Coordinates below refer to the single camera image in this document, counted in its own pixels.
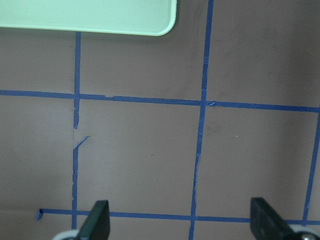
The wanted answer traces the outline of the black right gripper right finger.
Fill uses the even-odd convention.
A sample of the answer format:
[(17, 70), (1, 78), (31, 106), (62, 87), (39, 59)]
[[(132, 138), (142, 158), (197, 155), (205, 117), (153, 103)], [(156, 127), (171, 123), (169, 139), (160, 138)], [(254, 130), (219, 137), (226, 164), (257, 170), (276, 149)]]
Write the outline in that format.
[(295, 240), (296, 233), (262, 197), (250, 200), (250, 230), (256, 240)]

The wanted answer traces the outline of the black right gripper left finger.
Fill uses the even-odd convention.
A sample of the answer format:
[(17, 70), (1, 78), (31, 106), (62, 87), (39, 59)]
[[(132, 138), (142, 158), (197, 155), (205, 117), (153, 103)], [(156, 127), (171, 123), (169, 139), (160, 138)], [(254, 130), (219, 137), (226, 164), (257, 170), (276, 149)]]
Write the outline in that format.
[(107, 240), (110, 236), (110, 211), (108, 200), (98, 200), (93, 205), (78, 232), (79, 240)]

